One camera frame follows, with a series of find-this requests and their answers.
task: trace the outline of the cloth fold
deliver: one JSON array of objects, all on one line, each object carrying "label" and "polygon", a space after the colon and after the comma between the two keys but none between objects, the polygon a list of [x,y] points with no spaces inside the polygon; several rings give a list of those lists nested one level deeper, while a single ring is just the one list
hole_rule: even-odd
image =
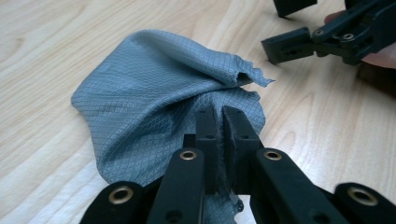
[{"label": "cloth fold", "polygon": [[[265,122],[260,97],[239,87],[251,81],[265,87],[272,80],[236,55],[145,30],[124,39],[86,77],[72,104],[89,124],[101,176],[146,186],[163,175],[183,135],[195,133],[194,114],[202,107],[215,108],[221,130],[222,107],[237,107],[259,133]],[[233,223],[240,206],[233,196],[207,197],[205,223]]]}]

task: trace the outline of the blue paper towel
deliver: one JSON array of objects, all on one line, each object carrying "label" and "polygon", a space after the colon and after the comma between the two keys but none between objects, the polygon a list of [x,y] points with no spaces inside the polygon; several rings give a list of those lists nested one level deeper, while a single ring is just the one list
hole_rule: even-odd
[{"label": "blue paper towel", "polygon": [[[218,52],[164,31],[124,39],[72,96],[87,120],[101,176],[146,186],[163,175],[183,135],[195,133],[194,114],[224,105],[243,110],[256,133],[265,117],[259,95],[239,86],[272,80],[236,55]],[[228,192],[206,196],[205,223],[233,223],[238,204]]]}]

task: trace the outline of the wooden surface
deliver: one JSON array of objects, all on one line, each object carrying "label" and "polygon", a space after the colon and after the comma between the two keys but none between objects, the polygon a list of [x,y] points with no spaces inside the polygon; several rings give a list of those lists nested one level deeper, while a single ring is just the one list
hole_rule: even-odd
[{"label": "wooden surface", "polygon": [[[261,140],[286,151],[318,186],[354,181],[396,203],[396,100],[339,57],[272,65],[260,41],[323,23],[343,1],[277,17],[258,1],[1,1],[0,223],[78,223],[106,186],[70,97],[127,35],[161,29],[237,54],[275,79],[257,91]],[[254,223],[248,209],[238,223]]]}]

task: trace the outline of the crumpled cloth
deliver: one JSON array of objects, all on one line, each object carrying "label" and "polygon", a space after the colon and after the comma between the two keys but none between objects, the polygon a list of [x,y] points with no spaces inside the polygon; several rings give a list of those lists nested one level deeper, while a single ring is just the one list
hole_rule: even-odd
[{"label": "crumpled cloth", "polygon": [[[243,110],[256,133],[265,117],[256,92],[239,86],[272,80],[236,55],[206,49],[180,35],[144,30],[125,38],[81,83],[73,106],[91,130],[100,175],[142,186],[162,176],[195,112],[224,105]],[[205,223],[234,223],[241,204],[230,192],[205,197]]]}]

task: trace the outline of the light wood tabletop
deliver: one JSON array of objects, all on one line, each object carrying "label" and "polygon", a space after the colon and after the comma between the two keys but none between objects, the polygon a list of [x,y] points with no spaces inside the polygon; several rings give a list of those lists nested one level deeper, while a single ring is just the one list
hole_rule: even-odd
[{"label": "light wood tabletop", "polygon": [[[330,192],[357,182],[396,203],[396,99],[359,80],[340,57],[273,65],[260,43],[312,31],[343,8],[344,1],[319,1],[284,20],[270,0],[1,1],[0,223],[79,223],[107,186],[70,98],[123,38],[143,29],[253,62],[276,81],[244,87],[261,96],[267,147],[288,153]],[[247,203],[236,220],[255,223]]]}]

